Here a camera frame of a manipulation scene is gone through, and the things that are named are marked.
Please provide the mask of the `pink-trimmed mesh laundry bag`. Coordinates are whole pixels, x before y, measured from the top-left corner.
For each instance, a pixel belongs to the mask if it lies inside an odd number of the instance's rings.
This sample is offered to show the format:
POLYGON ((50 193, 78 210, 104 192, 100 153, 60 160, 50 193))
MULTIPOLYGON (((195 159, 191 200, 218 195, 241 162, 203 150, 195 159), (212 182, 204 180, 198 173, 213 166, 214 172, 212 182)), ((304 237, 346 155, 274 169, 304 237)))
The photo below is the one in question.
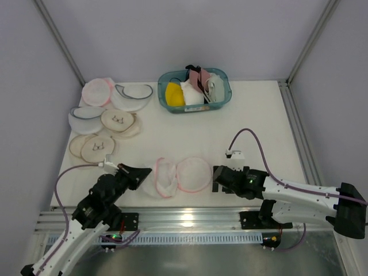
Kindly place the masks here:
POLYGON ((189 157, 179 163, 158 158, 148 164, 152 170, 141 188, 145 194, 159 199, 175 197, 177 191, 198 193, 212 181, 212 169, 199 157, 189 157))

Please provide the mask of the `pale grey bra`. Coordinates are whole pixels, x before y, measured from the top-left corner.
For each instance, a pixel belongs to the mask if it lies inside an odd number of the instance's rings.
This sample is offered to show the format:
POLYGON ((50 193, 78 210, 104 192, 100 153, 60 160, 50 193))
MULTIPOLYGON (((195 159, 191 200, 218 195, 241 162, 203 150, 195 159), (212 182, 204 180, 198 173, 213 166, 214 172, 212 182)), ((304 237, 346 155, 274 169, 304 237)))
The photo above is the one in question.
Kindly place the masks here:
POLYGON ((209 103, 218 103, 225 100, 224 81, 217 74, 210 73, 210 78, 205 83, 207 85, 206 96, 209 103))

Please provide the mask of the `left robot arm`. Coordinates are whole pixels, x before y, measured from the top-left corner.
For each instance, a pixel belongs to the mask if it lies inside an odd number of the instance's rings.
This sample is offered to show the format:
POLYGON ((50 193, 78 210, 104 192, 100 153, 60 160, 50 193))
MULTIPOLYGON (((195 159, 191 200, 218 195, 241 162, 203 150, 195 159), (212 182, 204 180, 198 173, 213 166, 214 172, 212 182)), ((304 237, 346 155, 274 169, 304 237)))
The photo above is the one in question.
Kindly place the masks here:
POLYGON ((137 190, 152 172, 151 168, 115 165, 107 160, 96 167, 105 173, 71 216, 60 205, 66 223, 63 233, 38 262, 24 266, 21 275, 69 275, 92 243, 123 220, 116 201, 127 190, 137 190))

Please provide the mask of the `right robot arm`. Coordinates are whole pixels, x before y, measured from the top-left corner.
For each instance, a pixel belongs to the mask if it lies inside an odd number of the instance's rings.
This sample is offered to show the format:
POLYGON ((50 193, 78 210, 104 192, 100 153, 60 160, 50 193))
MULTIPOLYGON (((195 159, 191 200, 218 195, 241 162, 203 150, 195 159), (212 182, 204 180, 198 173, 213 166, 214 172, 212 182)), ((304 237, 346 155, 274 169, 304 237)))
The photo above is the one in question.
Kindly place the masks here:
POLYGON ((262 223, 328 223, 340 235, 364 239, 367 201, 354 185, 324 187, 278 180, 265 171, 213 168, 213 182, 240 198, 262 200, 262 223))

